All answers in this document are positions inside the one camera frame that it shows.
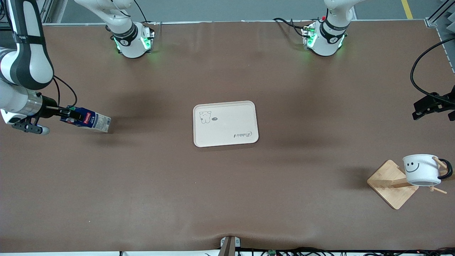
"smiley face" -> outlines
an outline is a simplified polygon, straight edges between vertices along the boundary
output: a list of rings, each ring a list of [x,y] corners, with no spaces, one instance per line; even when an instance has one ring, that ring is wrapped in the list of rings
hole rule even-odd
[[[404,169],[406,170],[406,172],[408,173],[413,173],[415,171],[417,171],[417,169],[420,167],[420,164],[419,163],[414,163],[414,162],[411,162],[411,163],[407,163],[404,167]]]

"red label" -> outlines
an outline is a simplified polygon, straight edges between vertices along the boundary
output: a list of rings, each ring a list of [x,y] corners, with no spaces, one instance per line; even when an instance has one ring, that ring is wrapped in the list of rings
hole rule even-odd
[[[87,113],[86,118],[84,120],[84,124],[88,124],[88,120],[90,120],[90,116],[91,116],[91,114]]]

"gray floor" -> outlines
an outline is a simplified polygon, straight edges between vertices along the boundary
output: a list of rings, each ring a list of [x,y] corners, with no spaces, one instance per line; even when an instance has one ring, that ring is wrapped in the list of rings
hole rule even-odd
[[[323,0],[137,0],[146,18],[156,22],[240,21],[284,19],[308,20],[325,14]],[[408,0],[415,19],[423,19],[440,5],[439,0]],[[368,0],[356,5],[358,19],[406,19],[401,0]],[[139,9],[128,10],[133,20],[142,21]],[[89,10],[68,0],[61,23],[102,22]]]

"yellow line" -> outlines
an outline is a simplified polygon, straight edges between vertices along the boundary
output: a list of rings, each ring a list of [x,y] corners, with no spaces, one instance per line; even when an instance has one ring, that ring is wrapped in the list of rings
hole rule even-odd
[[[408,18],[408,20],[412,20],[413,17],[411,9],[409,8],[408,0],[401,0],[401,4],[403,5],[404,12],[406,13],[406,18]]]

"bear drawing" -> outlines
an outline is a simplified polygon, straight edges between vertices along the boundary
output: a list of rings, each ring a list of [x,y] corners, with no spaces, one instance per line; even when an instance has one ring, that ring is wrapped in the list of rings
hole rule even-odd
[[[199,112],[199,117],[201,118],[202,123],[210,123],[211,111]]]

